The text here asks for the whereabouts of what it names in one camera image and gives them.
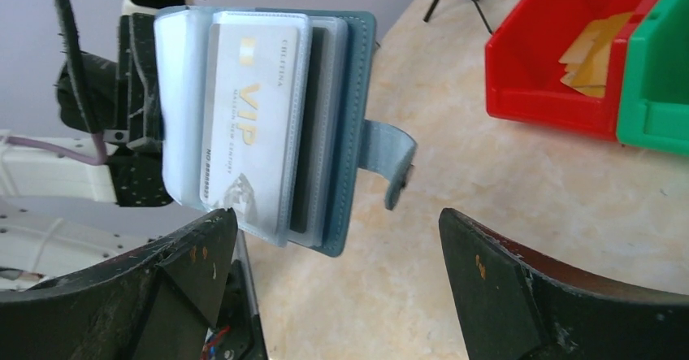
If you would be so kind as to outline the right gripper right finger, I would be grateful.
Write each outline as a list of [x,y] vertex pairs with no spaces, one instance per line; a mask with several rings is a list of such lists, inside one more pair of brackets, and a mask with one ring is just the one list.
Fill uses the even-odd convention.
[[469,358],[687,358],[687,296],[573,267],[452,208],[439,230]]

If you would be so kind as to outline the green bin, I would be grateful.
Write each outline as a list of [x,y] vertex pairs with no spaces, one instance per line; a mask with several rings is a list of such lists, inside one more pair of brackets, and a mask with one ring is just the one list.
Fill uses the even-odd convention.
[[688,0],[658,0],[630,36],[617,138],[688,154]]

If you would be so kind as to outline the silver VIP card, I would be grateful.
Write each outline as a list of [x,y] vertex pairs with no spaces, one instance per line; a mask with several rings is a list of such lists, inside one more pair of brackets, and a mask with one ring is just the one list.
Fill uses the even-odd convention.
[[289,24],[213,24],[200,199],[273,219],[280,207],[299,31]]

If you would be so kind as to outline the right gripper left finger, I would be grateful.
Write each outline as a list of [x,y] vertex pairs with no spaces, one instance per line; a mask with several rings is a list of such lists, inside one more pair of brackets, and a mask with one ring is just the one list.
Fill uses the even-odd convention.
[[1,295],[4,359],[197,359],[238,232],[216,210],[127,253]]

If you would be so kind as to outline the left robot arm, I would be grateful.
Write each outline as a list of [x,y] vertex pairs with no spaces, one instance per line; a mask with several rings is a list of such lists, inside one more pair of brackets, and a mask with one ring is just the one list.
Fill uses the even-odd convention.
[[115,61],[80,49],[68,0],[1,0],[1,286],[15,291],[173,229],[153,19],[124,0]]

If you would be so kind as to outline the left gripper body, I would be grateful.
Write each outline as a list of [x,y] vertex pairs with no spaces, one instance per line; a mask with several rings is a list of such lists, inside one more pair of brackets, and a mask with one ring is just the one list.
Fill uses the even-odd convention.
[[115,145],[107,166],[122,207],[158,207],[172,202],[162,177],[163,121],[155,57],[154,16],[119,19],[119,53],[113,62],[83,52],[91,109]]

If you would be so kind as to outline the blue card holder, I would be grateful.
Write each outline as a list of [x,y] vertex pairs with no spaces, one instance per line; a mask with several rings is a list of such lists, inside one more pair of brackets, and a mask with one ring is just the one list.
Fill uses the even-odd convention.
[[[200,199],[210,29],[246,23],[297,27],[297,63],[277,216],[207,206]],[[168,7],[154,17],[163,123],[162,180],[182,206],[232,209],[239,228],[273,245],[295,243],[330,257],[346,242],[357,172],[388,182],[392,210],[405,187],[416,141],[365,117],[375,48],[375,17],[365,11]]]

